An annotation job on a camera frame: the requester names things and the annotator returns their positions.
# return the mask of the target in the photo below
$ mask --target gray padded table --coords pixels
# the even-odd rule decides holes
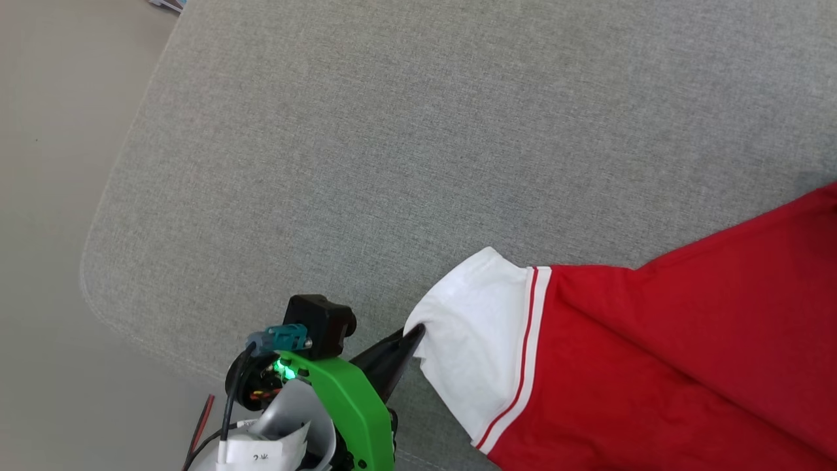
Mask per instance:
[[[832,0],[194,0],[82,286],[221,380],[295,293],[352,306],[356,353],[484,246],[636,267],[835,179]],[[492,469],[415,366],[398,470]]]

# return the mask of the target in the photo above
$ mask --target green plastic bracket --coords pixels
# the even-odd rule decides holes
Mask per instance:
[[[293,352],[280,352],[286,370],[311,383],[354,457],[355,470],[393,471],[393,431],[389,411],[355,365],[339,358],[311,361]],[[300,369],[308,376],[300,376]]]

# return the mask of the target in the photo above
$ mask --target red wire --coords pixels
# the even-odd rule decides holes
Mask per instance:
[[[215,396],[212,394],[207,397],[207,404],[205,406],[206,412],[201,415],[201,424],[198,426],[198,433],[195,434],[195,440],[192,442],[192,446],[189,448],[190,453],[195,452],[195,448],[198,447],[198,444],[201,442],[201,436],[203,435],[203,429],[207,426],[207,421],[209,420],[209,412],[212,411],[212,404],[215,402]]]

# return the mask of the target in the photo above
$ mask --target red fabric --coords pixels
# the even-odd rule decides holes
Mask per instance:
[[[639,270],[554,266],[531,469],[837,469],[837,184]]]

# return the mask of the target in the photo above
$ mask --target beige floor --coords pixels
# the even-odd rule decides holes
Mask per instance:
[[[182,463],[206,388],[137,356],[78,289],[99,195],[176,21],[145,0],[0,0],[0,469]]]

